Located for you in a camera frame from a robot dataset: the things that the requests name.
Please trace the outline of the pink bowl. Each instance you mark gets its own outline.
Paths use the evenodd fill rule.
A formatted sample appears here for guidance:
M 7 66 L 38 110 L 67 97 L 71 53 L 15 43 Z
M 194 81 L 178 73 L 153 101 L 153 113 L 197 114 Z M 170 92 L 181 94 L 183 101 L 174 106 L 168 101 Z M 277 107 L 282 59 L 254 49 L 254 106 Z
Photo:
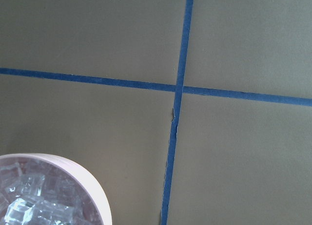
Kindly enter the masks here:
M 65 157 L 44 153 L 5 154 L 0 157 L 0 165 L 21 159 L 40 160 L 66 172 L 86 191 L 97 209 L 101 223 L 103 225 L 113 223 L 107 196 L 98 180 L 86 168 Z

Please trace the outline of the clear ice cubes pile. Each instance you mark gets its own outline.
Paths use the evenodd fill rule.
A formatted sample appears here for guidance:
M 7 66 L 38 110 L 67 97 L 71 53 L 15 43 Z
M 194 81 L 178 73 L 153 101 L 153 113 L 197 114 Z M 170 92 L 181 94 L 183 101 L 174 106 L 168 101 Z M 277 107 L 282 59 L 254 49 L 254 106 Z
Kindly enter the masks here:
M 0 168 L 2 225 L 100 225 L 86 190 L 68 173 L 31 160 Z

